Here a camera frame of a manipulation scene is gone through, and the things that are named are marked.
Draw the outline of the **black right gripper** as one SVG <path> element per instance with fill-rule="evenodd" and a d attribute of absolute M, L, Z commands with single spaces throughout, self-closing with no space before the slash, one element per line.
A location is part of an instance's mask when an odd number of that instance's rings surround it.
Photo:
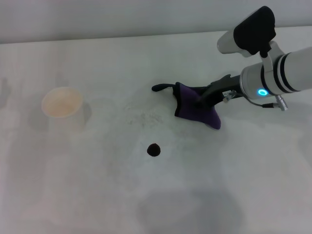
<path fill-rule="evenodd" d="M 197 94 L 199 98 L 194 103 L 194 107 L 198 109 L 211 109 L 211 107 L 223 101 L 228 91 L 235 91 L 237 93 L 234 98 L 242 95 L 240 76 L 231 77 L 231 75 L 228 74 L 223 78 L 212 82 L 208 86 L 198 87 Z"/>

